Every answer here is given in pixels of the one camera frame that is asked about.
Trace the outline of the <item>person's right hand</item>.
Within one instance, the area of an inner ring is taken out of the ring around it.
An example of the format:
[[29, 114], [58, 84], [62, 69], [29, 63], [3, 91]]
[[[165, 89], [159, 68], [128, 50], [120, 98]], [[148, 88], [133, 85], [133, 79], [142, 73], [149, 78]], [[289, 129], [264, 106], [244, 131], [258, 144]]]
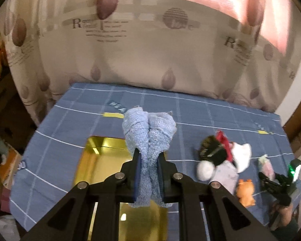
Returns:
[[275, 222], [271, 224], [272, 229], [276, 229], [278, 227], [285, 227], [287, 226], [292, 219], [293, 215], [293, 203], [291, 203], [289, 206], [282, 206], [279, 204], [279, 202], [275, 202], [271, 208], [271, 215], [278, 213], [278, 216], [276, 216]]

